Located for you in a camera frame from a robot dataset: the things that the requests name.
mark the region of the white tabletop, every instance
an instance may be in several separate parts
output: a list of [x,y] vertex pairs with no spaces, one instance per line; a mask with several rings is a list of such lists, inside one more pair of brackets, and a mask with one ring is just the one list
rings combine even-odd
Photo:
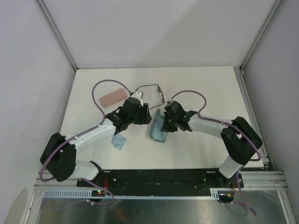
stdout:
[[[102,114],[93,104],[92,88],[102,79],[115,79],[131,91],[140,85],[159,84],[165,100],[181,90],[199,91],[207,98],[203,115],[234,119],[249,117],[232,67],[181,67],[78,70],[64,116],[61,134],[75,133],[102,120]],[[121,88],[116,83],[102,83],[95,90],[100,97]],[[143,101],[152,107],[161,102],[155,87],[145,87]],[[184,109],[198,110],[203,99],[193,93],[183,93],[175,98]],[[104,108],[105,114],[122,105],[123,101]],[[164,112],[164,106],[156,110]],[[122,150],[111,144],[111,138],[99,141],[82,152],[78,159],[95,161],[103,169],[163,169],[163,168],[217,168],[228,153],[221,139],[199,132],[168,133],[165,143],[150,139],[149,125],[130,125],[121,135],[128,140]],[[262,161],[249,162],[246,167],[263,167]]]

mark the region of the metal corner post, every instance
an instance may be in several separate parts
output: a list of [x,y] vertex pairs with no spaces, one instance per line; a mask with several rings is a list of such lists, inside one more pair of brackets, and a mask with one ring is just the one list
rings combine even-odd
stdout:
[[284,4],[285,0],[275,0],[270,11],[268,12],[260,30],[258,31],[249,51],[247,52],[240,68],[243,71],[245,67],[247,66],[249,60],[252,58],[253,54],[255,53],[256,49],[258,48],[259,44],[263,40],[264,36],[266,35],[267,31],[269,30],[269,27],[273,23],[275,17],[277,16],[280,8]]
[[49,25],[55,39],[58,42],[58,45],[60,46],[61,50],[63,51],[63,53],[65,54],[66,58],[68,59],[71,67],[74,69],[74,71],[76,71],[78,68],[75,64],[75,61],[73,59],[73,57],[71,56],[70,51],[68,50],[54,20],[51,17],[51,14],[49,12],[49,10],[47,9],[45,3],[43,0],[35,0],[35,2],[37,3],[37,6],[39,7],[39,9],[41,10],[41,13],[43,14],[47,24]]

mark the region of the white wall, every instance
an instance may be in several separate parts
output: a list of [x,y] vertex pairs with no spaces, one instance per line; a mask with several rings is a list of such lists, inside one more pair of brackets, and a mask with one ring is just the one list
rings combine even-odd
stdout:
[[274,0],[45,0],[82,67],[241,65]]
[[287,0],[245,70],[267,145],[299,209],[299,1]]
[[74,72],[33,0],[1,1],[0,27],[0,223],[16,224]]

